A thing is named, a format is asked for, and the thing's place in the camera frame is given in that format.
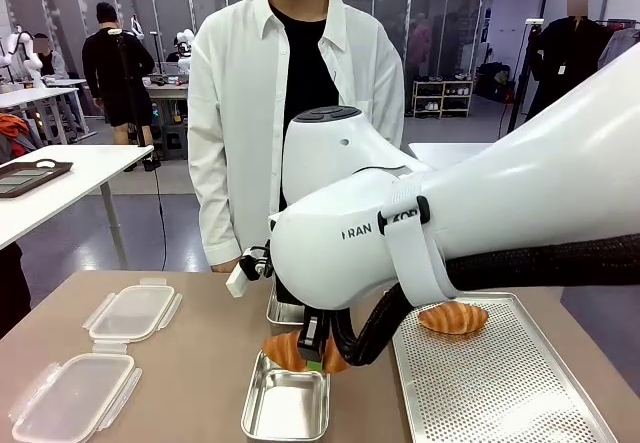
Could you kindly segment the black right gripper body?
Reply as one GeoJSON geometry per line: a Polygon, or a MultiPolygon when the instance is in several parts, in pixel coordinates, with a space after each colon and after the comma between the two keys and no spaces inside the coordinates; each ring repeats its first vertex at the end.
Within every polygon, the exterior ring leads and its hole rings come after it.
{"type": "Polygon", "coordinates": [[[312,312],[318,313],[317,308],[303,304],[296,297],[294,297],[290,291],[284,286],[279,278],[276,279],[276,299],[279,303],[292,305],[298,308],[309,309],[312,312]]]}

